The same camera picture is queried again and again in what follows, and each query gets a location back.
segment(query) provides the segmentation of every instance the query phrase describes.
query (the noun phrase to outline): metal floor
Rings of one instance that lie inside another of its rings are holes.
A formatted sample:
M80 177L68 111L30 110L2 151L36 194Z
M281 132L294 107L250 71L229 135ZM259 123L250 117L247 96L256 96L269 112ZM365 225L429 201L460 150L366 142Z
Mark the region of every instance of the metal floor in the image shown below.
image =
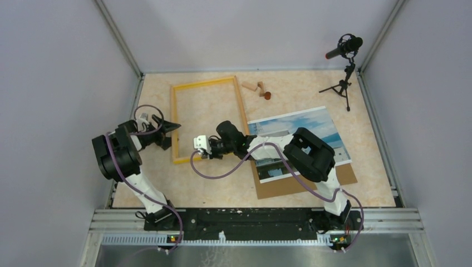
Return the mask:
M143 246L103 245L96 267L118 266ZM212 266L212 267L410 267L418 266L408 234L362 235L346 254L326 252L326 247L308 246L182 246L174 253L147 250L120 265L128 266Z

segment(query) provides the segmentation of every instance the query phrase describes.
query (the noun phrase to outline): sky in photo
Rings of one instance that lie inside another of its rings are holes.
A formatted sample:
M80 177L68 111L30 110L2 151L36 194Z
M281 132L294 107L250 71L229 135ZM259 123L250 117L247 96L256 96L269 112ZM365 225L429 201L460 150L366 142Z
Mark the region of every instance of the sky in photo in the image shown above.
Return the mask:
M258 133L254 132L254 127L251 127L253 124L257 124ZM310 130L333 148L343 146L341 137L326 108L249 124L252 135L285 130L293 134L299 127Z

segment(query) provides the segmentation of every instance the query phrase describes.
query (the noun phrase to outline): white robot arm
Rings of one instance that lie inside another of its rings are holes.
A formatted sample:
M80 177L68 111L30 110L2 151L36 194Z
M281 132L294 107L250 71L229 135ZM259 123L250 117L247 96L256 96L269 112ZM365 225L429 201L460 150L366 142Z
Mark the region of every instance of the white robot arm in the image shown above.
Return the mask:
M217 133L221 138L201 135L194 139L194 148L203 158L221 159L225 154L234 153L242 159L248 151L262 144L251 153L248 160L280 159L273 146L264 146L273 143L303 177L315 182L321 196L331 199L335 190L340 188L333 149L305 128L281 137L244 136L229 121L224 121L218 125ZM338 217L338 222L343 224L351 204L344 194L337 194L334 202L324 202L324 209Z

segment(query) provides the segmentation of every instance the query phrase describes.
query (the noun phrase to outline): wooden block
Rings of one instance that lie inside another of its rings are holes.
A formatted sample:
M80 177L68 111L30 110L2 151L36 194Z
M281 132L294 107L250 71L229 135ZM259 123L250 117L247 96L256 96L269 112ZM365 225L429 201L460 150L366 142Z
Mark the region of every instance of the wooden block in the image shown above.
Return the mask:
M266 94L266 89L264 89L264 83L263 82L257 82L257 87L260 88L260 92L259 92L259 96L260 97L264 97L264 95Z
M251 91L256 91L257 90L257 85L254 85L252 83L249 83L249 82L243 82L241 83L241 86L244 87L244 88L247 88Z

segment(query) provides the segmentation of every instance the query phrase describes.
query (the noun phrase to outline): wooden stick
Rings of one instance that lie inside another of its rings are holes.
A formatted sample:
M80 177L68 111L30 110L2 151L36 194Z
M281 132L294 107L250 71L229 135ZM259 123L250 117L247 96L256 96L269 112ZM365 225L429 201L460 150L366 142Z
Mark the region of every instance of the wooden stick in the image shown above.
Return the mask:
M246 118L246 111L244 109L243 98L241 97L241 90L239 89L238 78L234 76L234 91L236 92L236 100L238 101L239 114L243 123L244 132L249 135L248 119Z
M257 90L257 85L254 85L252 83L249 83L249 82L243 82L241 83L241 86L244 87L244 88L247 88L251 91L256 91Z
M170 118L172 122L177 123L177 99L175 95L174 86L170 87ZM179 157L179 131L176 129L172 131L172 160L175 160Z
M264 97L264 95L266 94L266 89L264 89L264 83L263 82L257 82L257 87L260 88L260 92L259 92L259 96L260 97Z

